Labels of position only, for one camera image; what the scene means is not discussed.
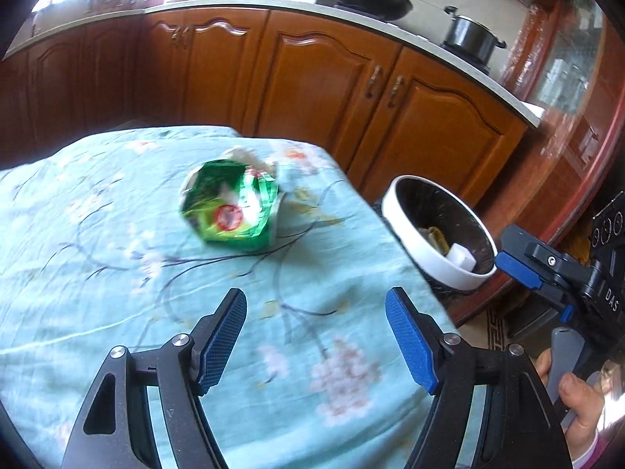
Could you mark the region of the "person's right hand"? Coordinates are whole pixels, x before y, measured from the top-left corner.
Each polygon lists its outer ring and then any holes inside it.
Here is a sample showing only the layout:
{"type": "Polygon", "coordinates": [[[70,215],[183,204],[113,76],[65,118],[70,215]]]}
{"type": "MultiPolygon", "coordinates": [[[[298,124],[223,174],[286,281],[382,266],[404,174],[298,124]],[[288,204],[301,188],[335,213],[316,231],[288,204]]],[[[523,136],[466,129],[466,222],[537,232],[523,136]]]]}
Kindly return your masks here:
{"type": "Polygon", "coordinates": [[[564,428],[573,468],[588,468],[598,453],[598,421],[604,408],[604,396],[595,387],[572,373],[565,373],[558,384],[562,403],[574,413],[568,428],[564,428]]]}

